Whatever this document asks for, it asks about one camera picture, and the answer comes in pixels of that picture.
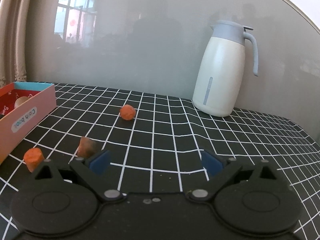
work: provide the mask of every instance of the glossy wall panel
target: glossy wall panel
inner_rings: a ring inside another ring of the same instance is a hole
[[[290,118],[318,139],[320,35],[282,0],[87,0],[68,16],[59,1],[69,2],[30,1],[29,80],[192,98],[210,25],[233,20],[254,28],[260,60],[255,77],[246,41],[236,106]]]

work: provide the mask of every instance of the curtain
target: curtain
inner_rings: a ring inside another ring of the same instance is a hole
[[[0,88],[26,81],[25,35],[30,0],[0,0]]]

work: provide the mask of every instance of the metal bolt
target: metal bolt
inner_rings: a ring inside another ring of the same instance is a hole
[[[108,189],[107,191],[104,192],[104,195],[107,198],[117,198],[121,195],[121,193],[116,189]]]
[[[192,192],[193,196],[197,198],[203,198],[208,196],[208,192],[205,189],[196,189]]]
[[[149,199],[149,198],[146,198],[146,199],[144,199],[142,202],[145,203],[145,204],[151,204],[151,203],[152,203],[152,200]]]
[[[160,202],[160,201],[161,201],[161,198],[154,197],[154,198],[152,199],[152,201],[153,201],[153,202]]]

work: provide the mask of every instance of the pink box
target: pink box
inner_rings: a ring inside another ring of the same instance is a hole
[[[14,109],[16,98],[29,99]],[[0,89],[0,164],[57,107],[54,84],[13,82]]]

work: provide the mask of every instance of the box label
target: box label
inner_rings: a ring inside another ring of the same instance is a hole
[[[19,129],[25,125],[32,117],[37,114],[37,108],[34,107],[30,111],[26,112],[23,116],[21,116],[16,122],[14,122],[11,126],[12,132],[16,133]]]

